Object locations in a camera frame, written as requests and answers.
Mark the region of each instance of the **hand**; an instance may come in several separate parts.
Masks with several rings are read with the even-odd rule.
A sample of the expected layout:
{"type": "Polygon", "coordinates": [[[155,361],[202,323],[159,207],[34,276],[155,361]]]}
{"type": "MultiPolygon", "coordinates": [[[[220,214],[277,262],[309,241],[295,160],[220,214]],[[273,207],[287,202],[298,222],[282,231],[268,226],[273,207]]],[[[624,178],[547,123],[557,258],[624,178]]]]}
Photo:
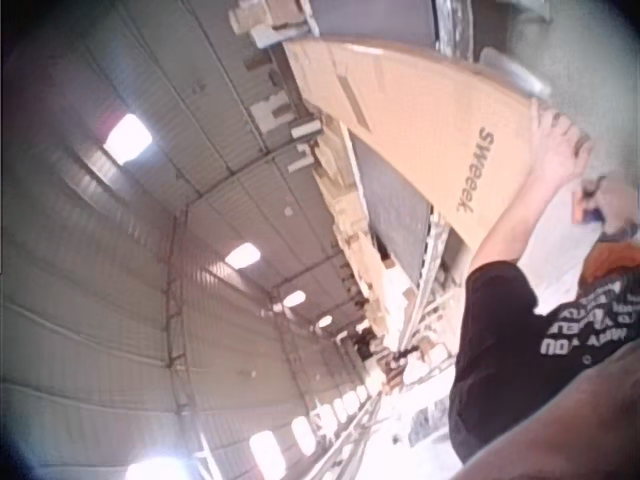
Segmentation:
{"type": "Polygon", "coordinates": [[[623,180],[604,177],[598,185],[597,180],[582,182],[580,207],[583,210],[599,209],[605,219],[604,231],[614,234],[627,225],[640,223],[638,211],[638,191],[623,180]],[[586,192],[595,191],[595,195],[584,197],[586,192]]]}
{"type": "Polygon", "coordinates": [[[569,117],[531,102],[533,167],[531,174],[554,189],[580,178],[589,164],[592,141],[583,141],[569,117]]]}

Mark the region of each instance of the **corrugated metal wall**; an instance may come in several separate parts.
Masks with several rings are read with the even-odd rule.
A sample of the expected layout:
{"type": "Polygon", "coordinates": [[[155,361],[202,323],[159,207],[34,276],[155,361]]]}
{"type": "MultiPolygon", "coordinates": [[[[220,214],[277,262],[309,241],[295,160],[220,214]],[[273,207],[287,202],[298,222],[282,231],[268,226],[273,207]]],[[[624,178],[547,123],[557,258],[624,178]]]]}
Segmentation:
{"type": "MultiPolygon", "coordinates": [[[[3,77],[3,417],[44,478],[122,479],[184,447],[163,289],[170,209],[189,187],[176,182],[177,203],[163,204],[107,158],[90,119],[108,117],[112,96],[56,47],[23,49],[3,77]]],[[[215,460],[225,480],[261,478],[248,440],[272,430],[295,477],[316,458],[290,428],[307,413],[298,384],[331,403],[357,376],[335,344],[296,328],[307,380],[296,378],[267,293],[190,242],[191,376],[215,460]]]]}

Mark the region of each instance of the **person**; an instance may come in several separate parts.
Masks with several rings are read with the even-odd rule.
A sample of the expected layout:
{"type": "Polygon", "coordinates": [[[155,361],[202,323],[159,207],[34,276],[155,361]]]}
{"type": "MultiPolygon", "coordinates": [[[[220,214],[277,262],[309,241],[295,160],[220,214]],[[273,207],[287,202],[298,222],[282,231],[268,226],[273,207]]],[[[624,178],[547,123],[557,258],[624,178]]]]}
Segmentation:
{"type": "Polygon", "coordinates": [[[537,299],[518,259],[556,193],[584,174],[593,143],[535,100],[531,112],[531,172],[481,243],[466,280],[449,410],[451,443],[463,463],[639,337],[638,192],[609,177],[586,183],[578,202],[601,212],[605,223],[585,259],[577,298],[547,315],[534,312],[537,299]]]}
{"type": "Polygon", "coordinates": [[[453,480],[640,478],[640,340],[582,372],[453,480]]]}

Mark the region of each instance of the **warehouse ceiling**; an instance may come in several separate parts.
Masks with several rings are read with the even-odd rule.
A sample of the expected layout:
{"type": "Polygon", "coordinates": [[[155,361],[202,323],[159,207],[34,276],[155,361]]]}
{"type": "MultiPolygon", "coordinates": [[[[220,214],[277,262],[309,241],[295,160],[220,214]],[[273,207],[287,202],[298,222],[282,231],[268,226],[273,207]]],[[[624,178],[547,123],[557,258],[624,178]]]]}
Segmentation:
{"type": "Polygon", "coordinates": [[[242,274],[283,297],[304,291],[293,309],[303,321],[331,315],[328,331],[358,321],[311,170],[287,169],[303,156],[287,126],[294,109],[285,101],[267,120],[256,110],[284,94],[273,62],[245,66],[259,51],[231,30],[235,0],[86,3],[47,23],[65,42],[47,59],[51,81],[102,143],[127,113],[147,127],[152,144],[121,170],[168,211],[188,207],[190,230],[221,258],[255,245],[261,259],[242,274]]]}

